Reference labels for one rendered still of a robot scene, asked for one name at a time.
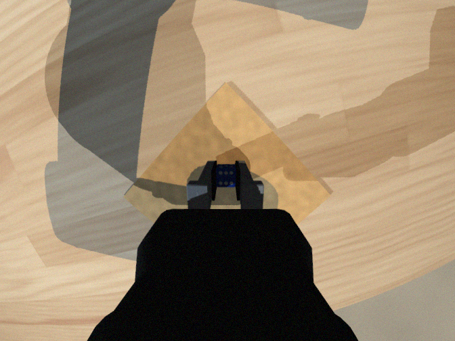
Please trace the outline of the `orange square mat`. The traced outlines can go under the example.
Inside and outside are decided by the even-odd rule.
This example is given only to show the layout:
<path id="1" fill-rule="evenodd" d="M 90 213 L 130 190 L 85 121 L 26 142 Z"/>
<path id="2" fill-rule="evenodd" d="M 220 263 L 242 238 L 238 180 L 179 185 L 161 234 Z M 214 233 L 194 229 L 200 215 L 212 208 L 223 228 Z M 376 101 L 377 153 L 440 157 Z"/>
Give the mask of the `orange square mat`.
<path id="1" fill-rule="evenodd" d="M 225 83 L 159 154 L 123 196 L 153 223 L 166 210 L 188 209 L 186 185 L 208 160 L 244 160 L 264 184 L 263 209 L 283 209 L 298 225 L 330 194 Z"/>

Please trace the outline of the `blue die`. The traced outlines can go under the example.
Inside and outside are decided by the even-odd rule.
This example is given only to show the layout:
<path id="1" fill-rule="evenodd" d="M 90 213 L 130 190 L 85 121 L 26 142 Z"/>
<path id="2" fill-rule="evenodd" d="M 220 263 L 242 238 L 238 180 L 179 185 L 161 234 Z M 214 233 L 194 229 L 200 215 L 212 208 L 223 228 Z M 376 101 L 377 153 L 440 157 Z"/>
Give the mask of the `blue die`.
<path id="1" fill-rule="evenodd" d="M 218 164 L 217 165 L 216 186 L 217 187 L 235 187 L 236 186 L 236 165 L 235 164 Z"/>

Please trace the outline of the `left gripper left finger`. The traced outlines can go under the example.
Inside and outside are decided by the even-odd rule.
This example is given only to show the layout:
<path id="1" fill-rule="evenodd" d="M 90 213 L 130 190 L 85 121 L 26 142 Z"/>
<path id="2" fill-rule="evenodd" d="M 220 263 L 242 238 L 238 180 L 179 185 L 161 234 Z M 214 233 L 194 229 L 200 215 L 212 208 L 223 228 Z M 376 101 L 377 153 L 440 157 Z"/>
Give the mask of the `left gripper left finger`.
<path id="1" fill-rule="evenodd" d="M 217 161 L 208 160 L 199 179 L 188 182 L 188 209 L 211 209 L 217 190 L 216 168 Z"/>

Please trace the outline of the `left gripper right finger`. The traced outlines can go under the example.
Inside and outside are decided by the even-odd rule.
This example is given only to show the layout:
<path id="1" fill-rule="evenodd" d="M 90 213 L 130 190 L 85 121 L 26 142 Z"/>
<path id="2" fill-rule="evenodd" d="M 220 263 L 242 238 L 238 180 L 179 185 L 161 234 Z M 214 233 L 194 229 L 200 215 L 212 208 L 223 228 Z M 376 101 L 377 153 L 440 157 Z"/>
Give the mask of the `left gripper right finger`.
<path id="1" fill-rule="evenodd" d="M 253 181 L 244 160 L 236 160 L 236 197 L 240 209 L 263 209 L 264 184 Z"/>

